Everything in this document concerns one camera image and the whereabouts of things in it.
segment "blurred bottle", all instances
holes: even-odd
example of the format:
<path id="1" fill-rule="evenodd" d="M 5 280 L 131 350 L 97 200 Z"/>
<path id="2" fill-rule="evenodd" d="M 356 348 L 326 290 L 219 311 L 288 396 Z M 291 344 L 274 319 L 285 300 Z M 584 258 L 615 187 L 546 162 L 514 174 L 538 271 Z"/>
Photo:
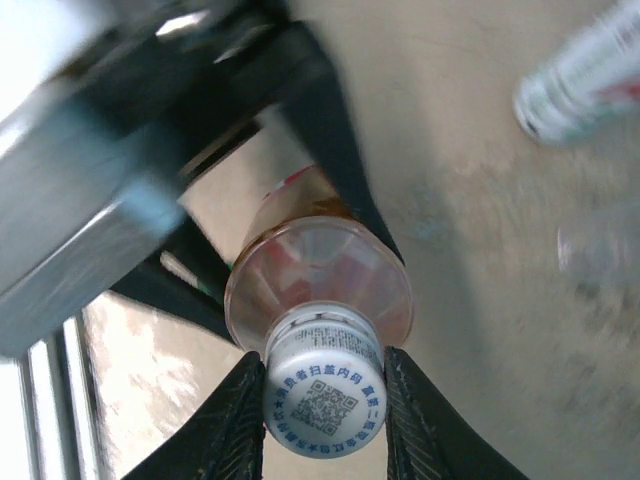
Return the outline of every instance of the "blurred bottle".
<path id="1" fill-rule="evenodd" d="M 522 128 L 564 144 L 640 107 L 640 0 L 624 0 L 574 35 L 522 80 L 514 110 Z"/>
<path id="2" fill-rule="evenodd" d="M 558 230 L 560 270 L 578 281 L 640 281 L 640 200 L 576 215 Z"/>
<path id="3" fill-rule="evenodd" d="M 227 326 L 267 363 L 265 422 L 285 447 L 335 458 L 386 414 L 383 348 L 411 329 L 404 266 L 315 167 L 263 202 L 225 294 Z"/>

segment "white bottle cap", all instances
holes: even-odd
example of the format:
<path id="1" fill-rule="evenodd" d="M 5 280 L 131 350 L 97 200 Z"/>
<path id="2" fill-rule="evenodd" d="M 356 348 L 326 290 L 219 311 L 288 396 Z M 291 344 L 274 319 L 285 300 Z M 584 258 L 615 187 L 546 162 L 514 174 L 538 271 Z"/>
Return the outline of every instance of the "white bottle cap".
<path id="1" fill-rule="evenodd" d="M 333 303 L 298 307 L 267 342 L 265 423 L 289 450 L 338 458 L 380 431 L 387 409 L 382 348 L 369 322 Z"/>

